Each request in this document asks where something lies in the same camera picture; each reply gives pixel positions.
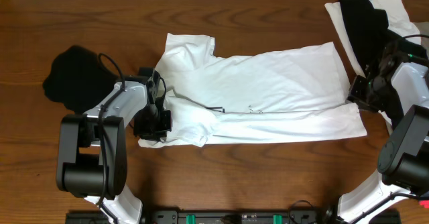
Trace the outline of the white robot print t-shirt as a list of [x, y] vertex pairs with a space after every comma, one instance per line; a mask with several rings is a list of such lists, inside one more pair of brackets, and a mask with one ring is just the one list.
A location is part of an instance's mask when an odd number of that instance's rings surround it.
[[317, 142], [366, 135], [348, 103], [349, 80], [333, 43], [256, 56], [217, 57], [215, 39], [168, 34], [156, 65], [172, 130], [146, 148]]

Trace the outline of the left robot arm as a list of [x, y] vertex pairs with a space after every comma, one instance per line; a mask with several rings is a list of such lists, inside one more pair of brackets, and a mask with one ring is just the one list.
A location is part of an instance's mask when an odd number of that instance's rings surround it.
[[110, 223], [144, 223], [143, 202], [126, 185], [127, 126], [140, 139], [158, 141], [172, 129], [158, 95], [160, 82], [124, 80], [94, 108], [67, 115], [60, 125], [56, 184], [96, 205]]

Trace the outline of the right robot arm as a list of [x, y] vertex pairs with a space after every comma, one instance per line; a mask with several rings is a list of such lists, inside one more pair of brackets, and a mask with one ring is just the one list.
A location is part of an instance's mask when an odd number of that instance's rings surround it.
[[327, 223], [382, 223], [383, 211], [405, 199], [428, 207], [428, 60], [395, 53], [369, 85], [379, 90], [383, 82], [398, 95], [404, 116], [382, 147], [376, 171], [339, 198]]

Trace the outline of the black t-shirt in pile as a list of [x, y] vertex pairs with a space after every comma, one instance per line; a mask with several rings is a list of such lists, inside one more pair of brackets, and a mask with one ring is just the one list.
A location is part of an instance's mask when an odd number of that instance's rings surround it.
[[404, 117], [397, 90], [391, 84], [401, 63], [428, 65], [426, 49], [388, 29], [387, 14], [369, 0], [339, 0], [346, 32], [364, 76], [369, 81], [371, 99], [378, 98], [384, 113], [396, 127]]

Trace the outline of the white t-shirt in pile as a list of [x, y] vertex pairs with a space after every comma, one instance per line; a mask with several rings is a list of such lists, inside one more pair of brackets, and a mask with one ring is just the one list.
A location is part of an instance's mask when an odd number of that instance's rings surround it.
[[[410, 21], [402, 0], [369, 0], [369, 2], [375, 9], [381, 9], [386, 12], [389, 30], [400, 36], [420, 33], [416, 25]], [[364, 76], [364, 70], [357, 61], [346, 32], [341, 4], [339, 2], [326, 3], [324, 6], [330, 15], [353, 70], [357, 75]], [[398, 87], [399, 90], [411, 90], [410, 93], [399, 94], [400, 99], [405, 101], [400, 104], [401, 108], [405, 107], [406, 110], [409, 110], [413, 104], [421, 104], [423, 107], [428, 106], [427, 66], [422, 66], [414, 62], [401, 63], [399, 72], [393, 74], [393, 85]]]

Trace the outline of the folded black garment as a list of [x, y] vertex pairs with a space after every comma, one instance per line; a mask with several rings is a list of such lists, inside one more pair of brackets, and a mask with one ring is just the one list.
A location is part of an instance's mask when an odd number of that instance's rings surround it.
[[95, 52], [71, 46], [54, 59], [42, 87], [49, 100], [82, 114], [111, 93], [118, 78], [99, 61]]

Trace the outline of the red object at edge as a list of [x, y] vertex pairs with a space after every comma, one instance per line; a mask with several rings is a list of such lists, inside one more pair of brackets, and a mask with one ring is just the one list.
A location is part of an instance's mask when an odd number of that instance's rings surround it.
[[420, 201], [419, 204], [424, 208], [427, 208], [427, 209], [429, 208], [429, 200]]

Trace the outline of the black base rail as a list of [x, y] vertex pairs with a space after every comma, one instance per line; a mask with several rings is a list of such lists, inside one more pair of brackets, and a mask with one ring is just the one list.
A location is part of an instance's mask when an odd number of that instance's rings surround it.
[[[66, 214], [65, 224], [110, 223], [102, 212], [71, 212]], [[310, 206], [294, 207], [286, 212], [222, 213], [222, 212], [184, 212], [177, 210], [155, 211], [144, 215], [143, 224], [291, 224], [291, 223], [329, 223], [317, 208]], [[400, 213], [388, 209], [373, 217], [370, 224], [400, 224]]]

